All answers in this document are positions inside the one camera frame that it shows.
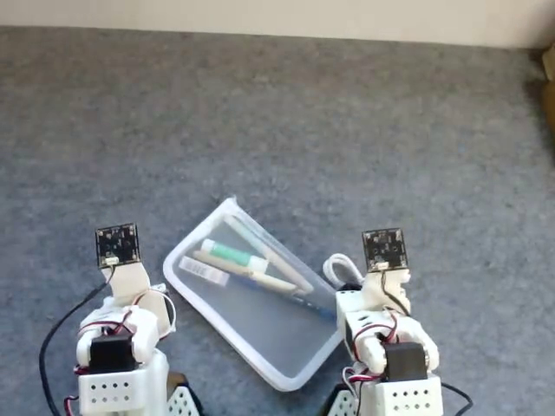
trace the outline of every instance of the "sticker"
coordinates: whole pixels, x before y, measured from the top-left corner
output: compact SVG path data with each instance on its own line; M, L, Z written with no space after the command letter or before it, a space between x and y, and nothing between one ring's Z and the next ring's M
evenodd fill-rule
M209 282L216 283L219 286L226 286L229 280L229 273L225 273L222 270L216 269L215 267L204 264L194 258L183 256L180 261L180 269L188 271L195 276L202 277Z

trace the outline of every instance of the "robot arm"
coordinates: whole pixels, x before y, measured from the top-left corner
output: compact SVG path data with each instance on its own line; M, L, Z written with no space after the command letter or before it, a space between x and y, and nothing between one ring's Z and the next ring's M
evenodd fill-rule
M360 289L336 293L337 326L354 364L322 414L347 407L355 416L441 416L441 381L433 374L439 351L410 315L402 288L410 280L402 232L367 231L362 238L369 272L357 278Z
M166 356L156 348L175 331L175 307L165 285L150 284L135 225L98 230L96 242L99 267L113 295L77 333L80 414L201 415L185 376L170 374ZM73 414L68 402L64 405Z

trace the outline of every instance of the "clear plastic container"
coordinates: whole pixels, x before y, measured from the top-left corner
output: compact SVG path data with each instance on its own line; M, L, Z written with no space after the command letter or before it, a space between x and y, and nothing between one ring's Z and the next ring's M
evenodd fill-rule
M277 390L304 385L341 341L334 289L235 198L172 250L164 275Z

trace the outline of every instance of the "white plastic bracket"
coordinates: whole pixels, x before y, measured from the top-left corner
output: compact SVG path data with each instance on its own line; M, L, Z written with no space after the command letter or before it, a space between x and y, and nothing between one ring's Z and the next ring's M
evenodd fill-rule
M407 298L405 289L401 286L404 283L408 283L410 280L409 269L368 273L364 277L364 284L362 285L362 297L364 299L365 309L382 310L384 306L387 306L399 310L399 306L383 292L382 277L385 278L385 290L387 290L389 294L395 296L408 312L410 312L410 301Z
M350 390L340 391L327 416L356 416L357 401Z
M200 412L187 387L177 387L167 401L168 416L199 416Z
M426 380L365 383L361 415L441 416L441 380L431 374Z
M123 373L79 377L79 406L84 416L130 412L133 416L158 416L167 411L166 356L154 350L152 360Z
M107 279L111 269L102 269ZM116 266L110 280L114 302L118 306L129 304L137 295L150 288L150 278L142 263L130 263Z

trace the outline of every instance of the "white cable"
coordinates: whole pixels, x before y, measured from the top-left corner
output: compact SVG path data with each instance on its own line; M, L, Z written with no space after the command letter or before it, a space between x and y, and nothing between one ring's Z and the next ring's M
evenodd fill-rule
M336 287L336 289L341 288L346 283L346 281L337 277L336 272L333 270L333 266L336 264L339 264L347 269L349 273L356 279L356 282L362 285L362 283L364 282L364 276L355 266L353 261L344 254L336 253L332 254L330 258L328 258L328 260L323 263L322 266L323 274L330 281L330 283Z
M349 379L347 378L347 372L348 371L355 374L355 370L353 369L353 367L345 367L342 371L343 383L345 383L345 386L347 386L349 388L350 392L353 394L353 397L357 398L358 394L356 393L355 388L353 387L352 384L350 384Z
M170 307L172 308L172 312L173 312L173 319L172 322L170 322L170 326L167 329L167 331L165 331L163 334L160 334L160 339L170 335L174 330L175 330L175 322L177 320L177 311L175 310L175 305L173 304L172 299L170 298L170 296L166 295L164 292L162 292L161 290L157 290L157 289L153 289L153 288L148 288L147 290L145 290L144 292L138 294L133 302L131 302L132 305L138 305L140 303L140 299L147 293L147 292L156 292L156 293L160 293L162 296L164 296L165 299L167 299L167 301L170 303Z

